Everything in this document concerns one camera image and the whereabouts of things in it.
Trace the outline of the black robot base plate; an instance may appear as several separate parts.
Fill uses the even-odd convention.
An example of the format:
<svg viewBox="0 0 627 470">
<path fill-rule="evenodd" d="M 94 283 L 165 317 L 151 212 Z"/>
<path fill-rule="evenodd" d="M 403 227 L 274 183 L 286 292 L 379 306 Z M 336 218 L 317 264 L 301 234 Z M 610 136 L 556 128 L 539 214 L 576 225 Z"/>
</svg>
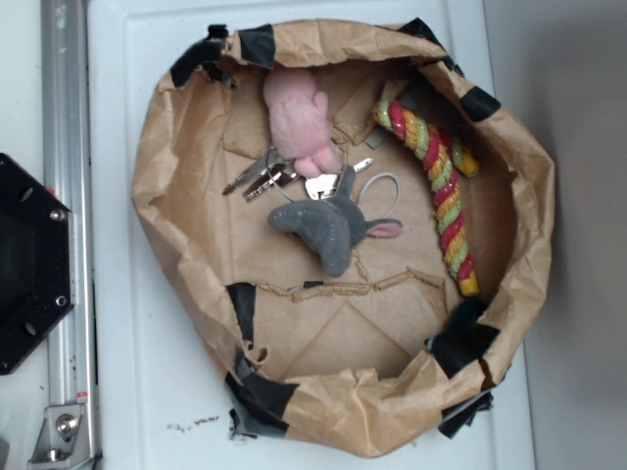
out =
<svg viewBox="0 0 627 470">
<path fill-rule="evenodd" d="M 14 373 L 72 308 L 72 212 L 1 155 L 1 374 Z"/>
</svg>

